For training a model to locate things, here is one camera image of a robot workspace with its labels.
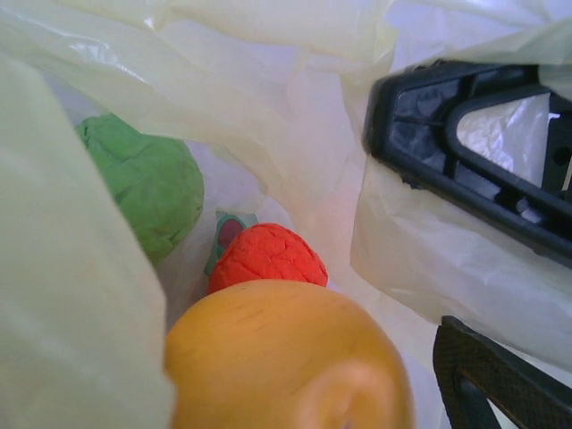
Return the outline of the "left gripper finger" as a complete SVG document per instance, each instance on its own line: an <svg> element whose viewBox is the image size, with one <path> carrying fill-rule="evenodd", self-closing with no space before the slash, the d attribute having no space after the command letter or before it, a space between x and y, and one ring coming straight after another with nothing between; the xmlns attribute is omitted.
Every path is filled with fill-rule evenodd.
<svg viewBox="0 0 572 429"><path fill-rule="evenodd" d="M433 370L452 429L501 429L495 405L517 429L572 429L572 388L447 315Z"/></svg>

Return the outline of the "green fruit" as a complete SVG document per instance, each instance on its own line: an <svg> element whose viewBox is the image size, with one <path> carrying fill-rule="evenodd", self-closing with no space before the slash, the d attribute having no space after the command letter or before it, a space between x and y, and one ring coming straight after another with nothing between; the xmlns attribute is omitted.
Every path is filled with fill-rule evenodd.
<svg viewBox="0 0 572 429"><path fill-rule="evenodd" d="M186 143L143 134L114 114L76 131L152 265L186 239L202 214L204 177Z"/></svg>

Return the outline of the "yellow orange round fruit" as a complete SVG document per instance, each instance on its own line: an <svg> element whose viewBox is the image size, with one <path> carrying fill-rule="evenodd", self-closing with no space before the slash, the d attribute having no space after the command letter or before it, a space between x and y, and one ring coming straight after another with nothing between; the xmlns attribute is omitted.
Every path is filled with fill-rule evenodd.
<svg viewBox="0 0 572 429"><path fill-rule="evenodd" d="M304 282L243 282L166 337L172 429L415 429L396 347L355 301Z"/></svg>

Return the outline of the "yellow plastic bag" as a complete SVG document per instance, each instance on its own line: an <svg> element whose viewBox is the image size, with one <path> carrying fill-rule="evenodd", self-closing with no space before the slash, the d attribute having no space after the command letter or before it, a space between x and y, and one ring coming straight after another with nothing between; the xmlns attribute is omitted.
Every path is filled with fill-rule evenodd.
<svg viewBox="0 0 572 429"><path fill-rule="evenodd" d="M532 61L572 97L572 0L0 0L0 429L168 429L168 318L199 225L157 276L80 146L96 110L203 147L212 206L277 217L406 354L419 429L451 312L572 387L572 270L409 189L360 137L378 78Z"/></svg>

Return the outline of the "red orange wrinkled fruit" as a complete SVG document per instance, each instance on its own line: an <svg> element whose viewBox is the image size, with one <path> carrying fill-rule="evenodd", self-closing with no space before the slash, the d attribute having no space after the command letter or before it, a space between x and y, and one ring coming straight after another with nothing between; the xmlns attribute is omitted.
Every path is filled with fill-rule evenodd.
<svg viewBox="0 0 572 429"><path fill-rule="evenodd" d="M241 231L214 265L209 294L254 280L288 280L326 286L320 256L294 231L278 223L258 223Z"/></svg>

